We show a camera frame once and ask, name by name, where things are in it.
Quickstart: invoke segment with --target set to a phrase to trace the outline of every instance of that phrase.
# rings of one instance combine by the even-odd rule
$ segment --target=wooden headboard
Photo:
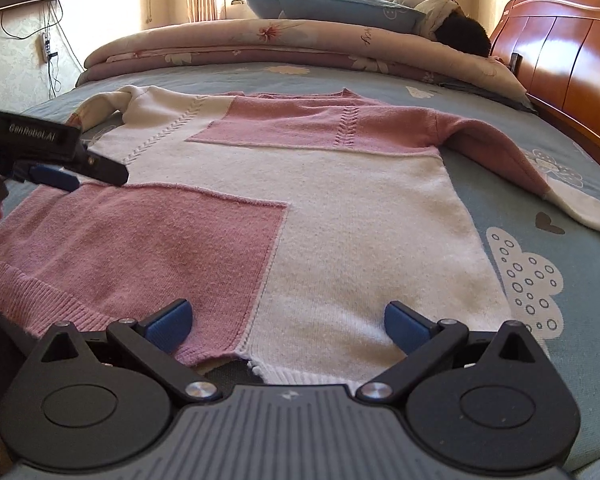
[[[492,54],[509,64],[541,117],[600,164],[600,0],[511,0]]]

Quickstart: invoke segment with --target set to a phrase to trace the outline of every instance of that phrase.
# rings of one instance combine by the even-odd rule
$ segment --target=bed sheet
[[[271,63],[167,68],[88,83],[28,113],[63,121],[89,96],[127,84],[190,94],[325,94],[347,88],[389,104],[436,108],[496,126],[543,172],[600,200],[599,165],[537,116],[476,95],[378,73]],[[121,123],[122,117],[114,116],[87,138]],[[442,155],[512,311],[548,352],[578,401],[582,429],[567,467],[576,469],[600,458],[600,233],[458,153],[442,149]],[[7,213],[33,187],[12,186]]]

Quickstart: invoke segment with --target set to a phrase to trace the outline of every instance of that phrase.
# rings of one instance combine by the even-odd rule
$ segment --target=metal screw
[[[189,397],[193,397],[194,399],[208,399],[214,396],[218,389],[212,383],[196,381],[195,383],[187,384],[184,391]]]
[[[386,399],[393,392],[391,386],[385,383],[367,383],[360,387],[360,393],[367,399]]]

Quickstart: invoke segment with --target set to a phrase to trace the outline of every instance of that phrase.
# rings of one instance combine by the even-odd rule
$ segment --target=pink and white sweater
[[[332,95],[200,96],[128,86],[83,103],[127,186],[40,187],[0,225],[0,311],[35,335],[100,330],[174,298],[186,365],[240,356],[269,383],[356,387],[403,355],[401,300],[494,330],[512,312],[437,146],[446,143],[600,230],[600,202],[539,174],[480,121]]]

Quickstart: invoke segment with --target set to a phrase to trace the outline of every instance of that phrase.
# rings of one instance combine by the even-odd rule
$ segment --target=blue pillow
[[[350,23],[411,34],[424,19],[424,13],[384,0],[247,0],[256,16],[266,20]]]

